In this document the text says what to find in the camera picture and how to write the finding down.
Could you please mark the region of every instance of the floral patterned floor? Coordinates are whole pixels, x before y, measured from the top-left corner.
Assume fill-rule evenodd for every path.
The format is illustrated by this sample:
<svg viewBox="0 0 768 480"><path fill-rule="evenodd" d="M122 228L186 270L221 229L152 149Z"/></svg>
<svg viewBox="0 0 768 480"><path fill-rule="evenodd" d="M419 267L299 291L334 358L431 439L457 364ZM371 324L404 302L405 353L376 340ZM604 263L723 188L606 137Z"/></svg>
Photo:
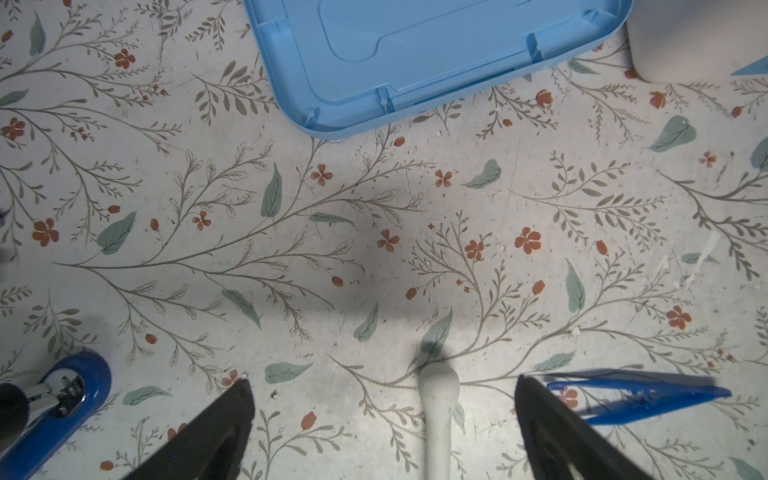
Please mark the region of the floral patterned floor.
<svg viewBox="0 0 768 480"><path fill-rule="evenodd" d="M768 474L768 80L647 84L621 33L325 142L240 0L2 7L0 379L114 375L38 478L121 478L245 376L241 478L420 478L437 359L454 478L530 478L517 375L593 368L733 390L601 430L655 477Z"/></svg>

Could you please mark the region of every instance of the blue plastic tray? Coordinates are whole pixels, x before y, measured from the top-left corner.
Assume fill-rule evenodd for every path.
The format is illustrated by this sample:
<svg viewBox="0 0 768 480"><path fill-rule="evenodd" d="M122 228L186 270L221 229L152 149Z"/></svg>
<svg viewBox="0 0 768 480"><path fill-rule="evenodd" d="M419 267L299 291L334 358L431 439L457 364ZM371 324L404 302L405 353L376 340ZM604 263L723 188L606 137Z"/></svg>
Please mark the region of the blue plastic tray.
<svg viewBox="0 0 768 480"><path fill-rule="evenodd" d="M275 99L339 140L557 64L633 0L245 0Z"/></svg>

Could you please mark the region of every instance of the white container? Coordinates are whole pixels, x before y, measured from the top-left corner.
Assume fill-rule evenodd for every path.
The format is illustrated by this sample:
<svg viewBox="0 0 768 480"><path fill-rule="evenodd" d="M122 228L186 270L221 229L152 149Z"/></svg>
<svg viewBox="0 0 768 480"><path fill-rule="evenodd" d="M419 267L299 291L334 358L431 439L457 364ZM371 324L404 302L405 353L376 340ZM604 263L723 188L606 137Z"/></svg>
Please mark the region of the white container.
<svg viewBox="0 0 768 480"><path fill-rule="evenodd" d="M635 0L627 30L651 83L768 74L768 0Z"/></svg>

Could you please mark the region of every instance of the blue tongs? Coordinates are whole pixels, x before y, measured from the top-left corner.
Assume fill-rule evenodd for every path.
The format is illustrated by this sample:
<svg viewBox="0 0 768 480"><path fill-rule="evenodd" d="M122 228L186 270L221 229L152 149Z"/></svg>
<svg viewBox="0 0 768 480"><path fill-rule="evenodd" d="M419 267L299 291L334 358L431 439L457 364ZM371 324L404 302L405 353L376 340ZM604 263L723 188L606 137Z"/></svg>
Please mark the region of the blue tongs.
<svg viewBox="0 0 768 480"><path fill-rule="evenodd" d="M605 413L585 419L590 425L623 425L731 396L729 389L719 386L688 386L637 380L590 379L547 384L551 391L565 390L567 386L628 390L631 393L631 396L618 403L603 406Z"/></svg>

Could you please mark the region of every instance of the white plastic rod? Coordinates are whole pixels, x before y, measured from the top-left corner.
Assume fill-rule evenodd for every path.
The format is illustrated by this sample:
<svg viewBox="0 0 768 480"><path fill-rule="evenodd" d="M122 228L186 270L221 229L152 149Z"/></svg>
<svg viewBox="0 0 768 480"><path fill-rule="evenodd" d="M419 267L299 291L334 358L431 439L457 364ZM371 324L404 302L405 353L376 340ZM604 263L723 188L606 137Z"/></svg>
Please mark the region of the white plastic rod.
<svg viewBox="0 0 768 480"><path fill-rule="evenodd" d="M458 375L444 363L430 363L419 373L426 425L426 480L451 478L451 419L458 389Z"/></svg>

